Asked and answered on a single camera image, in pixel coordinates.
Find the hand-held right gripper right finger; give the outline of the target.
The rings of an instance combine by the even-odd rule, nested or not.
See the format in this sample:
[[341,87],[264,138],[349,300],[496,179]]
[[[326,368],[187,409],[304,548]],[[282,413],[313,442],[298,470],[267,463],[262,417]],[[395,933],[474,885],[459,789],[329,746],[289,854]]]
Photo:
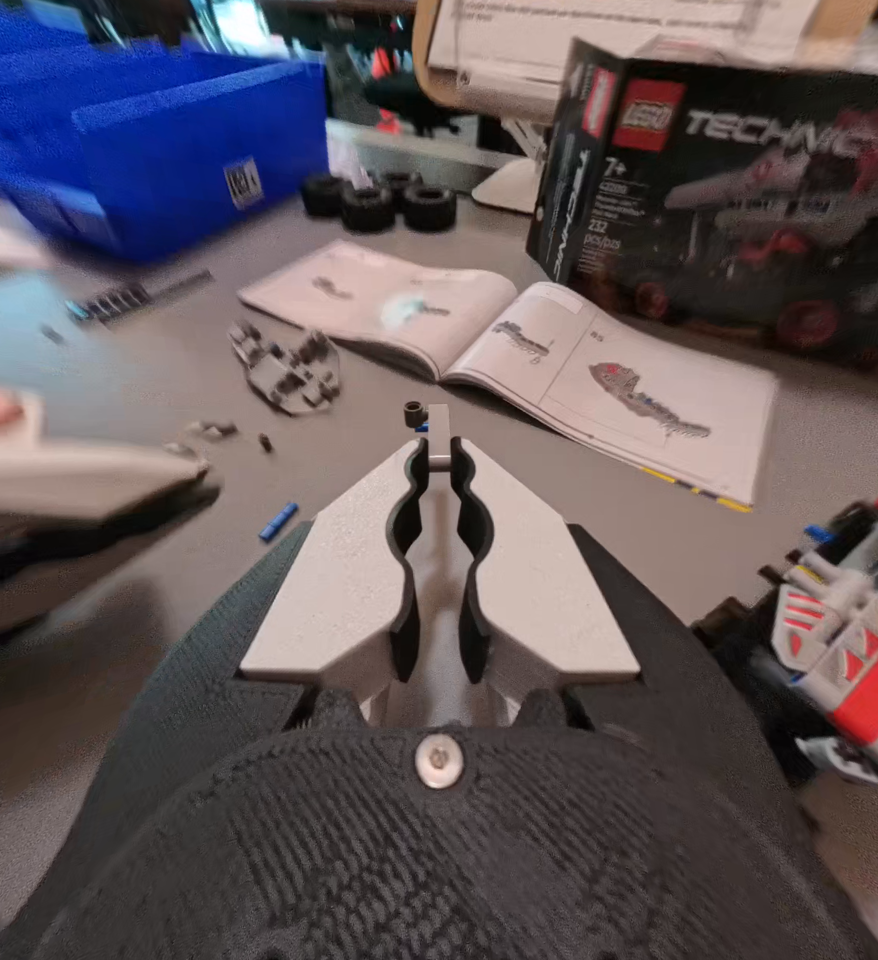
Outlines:
[[469,681],[509,707],[635,680],[640,665],[564,518],[467,439],[450,444],[469,550],[458,636]]

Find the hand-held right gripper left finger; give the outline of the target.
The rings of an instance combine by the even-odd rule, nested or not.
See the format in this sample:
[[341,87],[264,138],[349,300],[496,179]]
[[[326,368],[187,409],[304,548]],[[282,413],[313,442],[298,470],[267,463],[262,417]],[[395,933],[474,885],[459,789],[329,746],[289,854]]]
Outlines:
[[359,703],[409,681],[421,619],[407,552],[426,488],[427,442],[411,440],[316,515],[243,678],[348,690]]

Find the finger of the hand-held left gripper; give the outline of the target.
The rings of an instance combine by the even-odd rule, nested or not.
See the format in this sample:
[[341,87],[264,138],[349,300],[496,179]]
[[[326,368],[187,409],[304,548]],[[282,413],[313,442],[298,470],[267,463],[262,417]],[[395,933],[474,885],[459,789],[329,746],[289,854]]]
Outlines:
[[210,508],[219,486],[174,486],[101,519],[0,534],[0,641],[46,618]]
[[94,524],[211,503],[208,465],[193,455],[92,440],[0,441],[0,527]]

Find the blue toy axle pin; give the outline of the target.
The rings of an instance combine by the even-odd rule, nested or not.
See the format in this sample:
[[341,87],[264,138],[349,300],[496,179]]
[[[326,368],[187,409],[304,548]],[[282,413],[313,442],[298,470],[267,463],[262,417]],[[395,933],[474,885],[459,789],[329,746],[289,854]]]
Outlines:
[[296,516],[298,511],[298,503],[291,501],[285,504],[259,531],[257,535],[259,540],[264,544],[271,543]]

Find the grey angled toy beam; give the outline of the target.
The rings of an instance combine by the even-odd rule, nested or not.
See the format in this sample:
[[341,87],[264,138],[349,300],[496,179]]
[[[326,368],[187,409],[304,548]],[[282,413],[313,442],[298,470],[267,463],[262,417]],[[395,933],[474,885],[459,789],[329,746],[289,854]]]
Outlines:
[[427,426],[429,471],[432,474],[448,474],[452,468],[451,424],[445,403],[429,404]]

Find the black toy beam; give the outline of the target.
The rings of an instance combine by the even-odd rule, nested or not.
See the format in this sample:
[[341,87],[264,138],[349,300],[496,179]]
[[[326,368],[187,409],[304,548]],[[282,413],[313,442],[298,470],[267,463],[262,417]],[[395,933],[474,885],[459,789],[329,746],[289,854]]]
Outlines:
[[104,325],[148,307],[154,298],[141,284],[109,288],[82,300],[68,300],[64,309],[74,323]]

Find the grey toy panel assembly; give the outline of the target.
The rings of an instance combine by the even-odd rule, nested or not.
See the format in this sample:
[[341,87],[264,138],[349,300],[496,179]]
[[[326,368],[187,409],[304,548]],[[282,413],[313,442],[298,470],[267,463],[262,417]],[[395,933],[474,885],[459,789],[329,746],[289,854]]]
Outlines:
[[228,338],[246,384],[271,408],[306,416],[325,410],[340,396],[339,354],[319,330],[308,330],[292,348],[266,342],[249,323],[233,325]]

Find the open instruction booklet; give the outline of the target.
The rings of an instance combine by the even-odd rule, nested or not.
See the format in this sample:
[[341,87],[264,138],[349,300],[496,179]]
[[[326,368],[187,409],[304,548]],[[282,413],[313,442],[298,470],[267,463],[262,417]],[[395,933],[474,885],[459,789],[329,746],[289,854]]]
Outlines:
[[299,330],[488,391],[565,438],[749,513],[778,393],[768,370],[641,333],[570,289],[334,241],[238,290]]

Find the toy truck model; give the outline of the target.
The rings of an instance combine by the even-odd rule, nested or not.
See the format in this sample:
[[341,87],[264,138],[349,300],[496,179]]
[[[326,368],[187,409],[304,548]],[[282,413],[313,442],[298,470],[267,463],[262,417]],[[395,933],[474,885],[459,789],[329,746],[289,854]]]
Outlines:
[[692,631],[793,785],[831,771],[878,787],[878,497],[805,536],[785,568],[759,570],[754,605],[729,597]]

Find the blue bin with square tag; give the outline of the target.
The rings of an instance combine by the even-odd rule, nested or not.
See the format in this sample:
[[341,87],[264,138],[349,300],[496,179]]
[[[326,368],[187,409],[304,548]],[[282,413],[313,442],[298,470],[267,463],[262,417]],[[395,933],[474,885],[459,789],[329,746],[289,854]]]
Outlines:
[[325,63],[162,54],[35,93],[0,138],[0,199],[38,234],[168,258],[328,172]]

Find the white board stand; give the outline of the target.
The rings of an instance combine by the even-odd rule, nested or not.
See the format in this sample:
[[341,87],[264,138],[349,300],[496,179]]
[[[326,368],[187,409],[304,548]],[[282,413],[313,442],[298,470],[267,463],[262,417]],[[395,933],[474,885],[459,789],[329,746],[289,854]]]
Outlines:
[[514,118],[502,120],[501,126],[515,139],[520,155],[483,179],[471,190],[470,198],[484,208],[531,217],[537,208],[551,129]]

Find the black toy set box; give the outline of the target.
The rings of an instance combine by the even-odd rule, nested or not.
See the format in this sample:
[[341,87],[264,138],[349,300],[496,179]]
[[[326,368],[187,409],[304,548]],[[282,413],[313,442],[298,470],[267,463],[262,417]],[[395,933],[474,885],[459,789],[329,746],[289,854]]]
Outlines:
[[878,376],[878,64],[574,38],[526,249],[603,308]]

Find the blue storage bin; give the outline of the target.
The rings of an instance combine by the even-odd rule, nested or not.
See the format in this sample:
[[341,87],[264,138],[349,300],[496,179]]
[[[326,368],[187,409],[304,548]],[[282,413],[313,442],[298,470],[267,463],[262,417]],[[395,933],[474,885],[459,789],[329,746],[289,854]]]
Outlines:
[[0,141],[64,124],[73,110],[121,93],[170,62],[154,40],[93,45],[0,11]]

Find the instruction sheet on stand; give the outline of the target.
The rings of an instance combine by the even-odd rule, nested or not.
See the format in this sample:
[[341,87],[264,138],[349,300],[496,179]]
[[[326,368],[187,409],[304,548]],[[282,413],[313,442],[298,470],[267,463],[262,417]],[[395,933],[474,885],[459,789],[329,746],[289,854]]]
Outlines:
[[[417,80],[427,96],[440,105],[458,110],[491,114],[500,119],[524,119],[541,124],[548,122],[560,99],[572,42],[579,38],[571,42],[565,64],[557,69],[510,68],[482,62],[466,69],[436,68],[430,66],[427,59],[440,3],[418,2],[413,29],[413,64]],[[878,1],[824,1],[818,4],[794,47],[739,43],[719,48],[687,40],[656,38],[631,54],[614,54],[591,45],[625,58],[664,44],[665,52],[669,55],[718,53],[734,63],[776,66],[814,63],[849,51],[878,11]]]

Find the printed instruction sheet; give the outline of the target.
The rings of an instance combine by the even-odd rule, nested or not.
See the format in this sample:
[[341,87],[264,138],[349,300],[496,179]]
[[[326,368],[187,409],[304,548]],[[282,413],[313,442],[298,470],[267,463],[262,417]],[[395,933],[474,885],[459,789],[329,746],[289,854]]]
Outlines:
[[565,64],[581,39],[631,54],[655,39],[709,47],[794,47],[814,1],[452,1],[441,2],[427,62],[451,70],[493,64],[544,70]]

